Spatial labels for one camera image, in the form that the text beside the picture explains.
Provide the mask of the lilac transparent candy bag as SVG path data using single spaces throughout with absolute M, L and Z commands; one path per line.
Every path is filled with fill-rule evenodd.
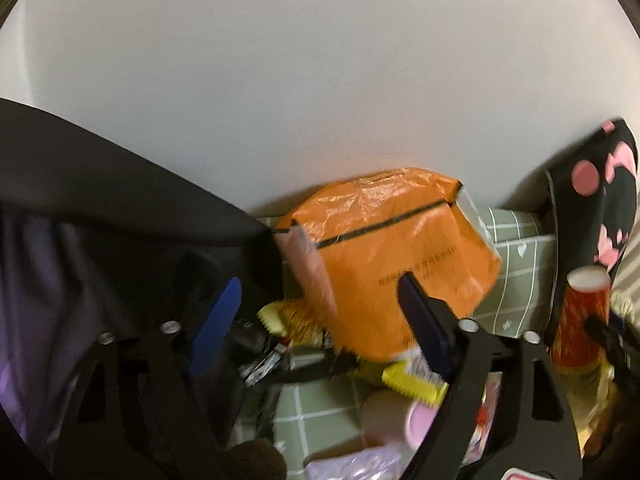
M 334 446 L 306 459 L 308 480 L 399 479 L 405 470 L 401 449 L 393 445 L 373 448 Z

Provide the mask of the black trash bag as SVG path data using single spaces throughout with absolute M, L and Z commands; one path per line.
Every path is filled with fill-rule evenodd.
M 196 403 L 224 479 L 283 479 L 268 434 L 230 443 L 260 337 L 242 329 L 283 296 L 262 222 L 148 160 L 35 107 L 1 103 L 1 474 L 77 479 L 78 384 L 99 344 L 203 312 L 230 278 L 241 303 Z

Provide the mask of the orange plastic snack bag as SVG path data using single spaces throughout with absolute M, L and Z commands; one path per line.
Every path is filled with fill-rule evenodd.
M 282 217 L 273 235 L 303 306 L 334 348 L 374 362 L 416 345 L 397 299 L 405 273 L 466 318 L 501 266 L 462 183 L 421 168 L 327 185 Z

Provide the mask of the yellow cartoon snack wrapper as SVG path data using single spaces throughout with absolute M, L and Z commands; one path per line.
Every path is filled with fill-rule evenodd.
M 437 408 L 446 396 L 447 383 L 433 372 L 422 356 L 399 361 L 385 367 L 382 382 L 407 398 Z

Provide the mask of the pink cylindrical cup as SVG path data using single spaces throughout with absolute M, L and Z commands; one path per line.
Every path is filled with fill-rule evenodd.
M 406 398 L 393 390 L 378 390 L 362 404 L 362 432 L 368 445 L 397 445 L 416 451 L 437 412 L 438 408 Z

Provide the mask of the red paper cup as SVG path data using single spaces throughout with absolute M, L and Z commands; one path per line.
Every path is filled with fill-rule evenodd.
M 566 277 L 560 322 L 551 347 L 555 368 L 565 375 L 586 374 L 601 361 L 602 347 L 586 331 L 594 316 L 608 322 L 611 278 L 602 266 L 581 266 Z

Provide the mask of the green checkered bed sheet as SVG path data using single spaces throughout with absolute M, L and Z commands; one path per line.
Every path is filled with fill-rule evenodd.
M 501 269 L 473 318 L 499 335 L 540 332 L 549 315 L 555 237 L 530 212 L 482 207 L 480 218 L 500 255 Z M 313 460 L 356 453 L 368 445 L 360 408 L 383 387 L 382 370 L 381 364 L 363 362 L 346 374 L 281 387 L 270 428 L 288 478 L 303 479 Z

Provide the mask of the yellow red noodle packet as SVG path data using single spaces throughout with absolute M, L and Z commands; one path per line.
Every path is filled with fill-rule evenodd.
M 258 320 L 272 336 L 288 338 L 293 346 L 332 349 L 333 340 L 314 318 L 304 300 L 275 301 L 262 307 Z

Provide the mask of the black pillow pink dots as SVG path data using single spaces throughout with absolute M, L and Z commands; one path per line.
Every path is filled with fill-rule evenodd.
M 636 221 L 638 165 L 634 135 L 614 118 L 544 170 L 556 238 L 547 342 L 560 324 L 570 271 L 600 266 L 616 277 Z

